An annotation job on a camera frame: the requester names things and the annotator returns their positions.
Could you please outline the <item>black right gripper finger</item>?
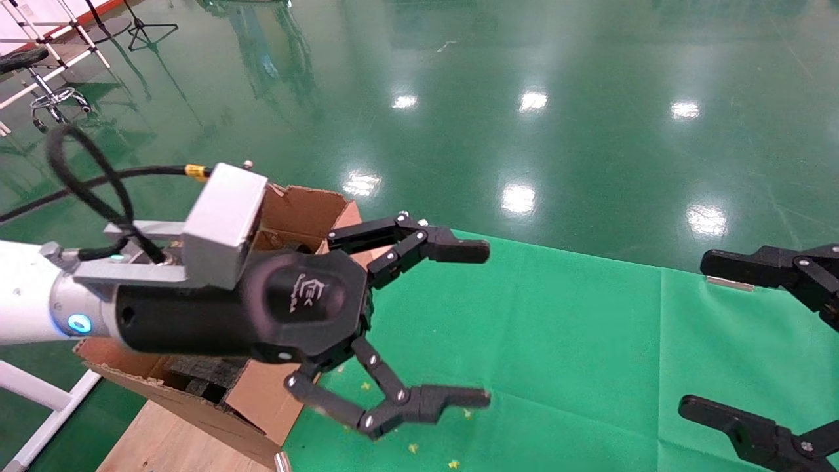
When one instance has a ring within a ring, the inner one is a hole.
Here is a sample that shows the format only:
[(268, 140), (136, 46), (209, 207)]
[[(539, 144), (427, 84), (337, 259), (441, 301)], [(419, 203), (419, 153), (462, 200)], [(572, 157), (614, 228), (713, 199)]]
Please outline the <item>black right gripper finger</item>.
[(679, 403), (681, 418), (713, 428), (727, 436), (741, 460), (771, 471), (836, 471), (829, 457), (838, 451), (838, 421), (795, 435), (777, 422), (685, 395)]
[(809, 250), (762, 246), (753, 254), (708, 250), (700, 271), (706, 276), (764, 288), (783, 288), (838, 331), (838, 247)]

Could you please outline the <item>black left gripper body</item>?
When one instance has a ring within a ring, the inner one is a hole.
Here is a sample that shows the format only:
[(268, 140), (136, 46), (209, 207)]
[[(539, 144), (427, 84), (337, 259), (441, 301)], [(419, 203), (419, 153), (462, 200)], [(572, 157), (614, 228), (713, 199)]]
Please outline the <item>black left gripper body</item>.
[(339, 364), (369, 327), (368, 272), (342, 251), (254, 254), (231, 290), (120, 286), (118, 336), (152, 355)]

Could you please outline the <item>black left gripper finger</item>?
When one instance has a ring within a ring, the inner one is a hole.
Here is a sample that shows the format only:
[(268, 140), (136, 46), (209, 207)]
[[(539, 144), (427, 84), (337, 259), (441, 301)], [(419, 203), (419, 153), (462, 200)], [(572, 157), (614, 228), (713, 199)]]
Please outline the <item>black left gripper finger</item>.
[(448, 407), (481, 409), (491, 403), (491, 394), (485, 389), (431, 383), (408, 387), (366, 338), (356, 338), (350, 348), (384, 394), (374, 408), (365, 410), (317, 385), (315, 376), (323, 373), (324, 368), (312, 362), (303, 363), (289, 374), (284, 387), (303, 405), (369, 439), (378, 439), (405, 422), (436, 424)]
[(374, 289), (386, 287), (424, 259), (483, 264), (490, 257), (488, 241), (459, 239), (449, 227), (422, 224), (407, 212), (333, 229), (326, 241), (329, 250), (348, 255), (383, 248), (383, 254), (366, 266), (368, 286)]

